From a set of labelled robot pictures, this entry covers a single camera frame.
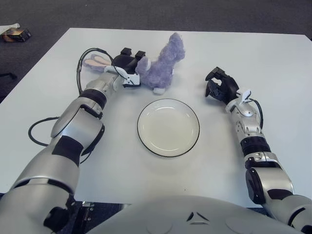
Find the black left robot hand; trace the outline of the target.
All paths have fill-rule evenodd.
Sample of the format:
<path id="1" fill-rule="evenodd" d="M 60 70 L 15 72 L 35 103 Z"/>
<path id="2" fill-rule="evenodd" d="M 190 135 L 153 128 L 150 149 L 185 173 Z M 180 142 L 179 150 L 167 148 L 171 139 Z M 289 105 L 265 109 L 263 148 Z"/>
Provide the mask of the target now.
<path id="1" fill-rule="evenodd" d="M 124 69 L 128 74 L 135 74 L 138 62 L 146 55 L 144 51 L 138 51 L 132 56 L 132 49 L 123 48 L 118 56 L 113 59 L 113 65 Z"/>

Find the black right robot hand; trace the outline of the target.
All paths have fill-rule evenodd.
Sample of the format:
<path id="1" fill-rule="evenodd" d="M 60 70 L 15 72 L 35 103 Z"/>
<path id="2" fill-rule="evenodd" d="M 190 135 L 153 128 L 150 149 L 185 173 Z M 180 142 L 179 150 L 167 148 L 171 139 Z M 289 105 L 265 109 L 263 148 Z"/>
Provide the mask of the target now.
<path id="1" fill-rule="evenodd" d="M 221 68 L 214 68 L 205 80 L 208 82 L 205 97 L 211 96 L 226 105 L 237 98 L 236 93 L 239 87 L 236 81 Z"/>

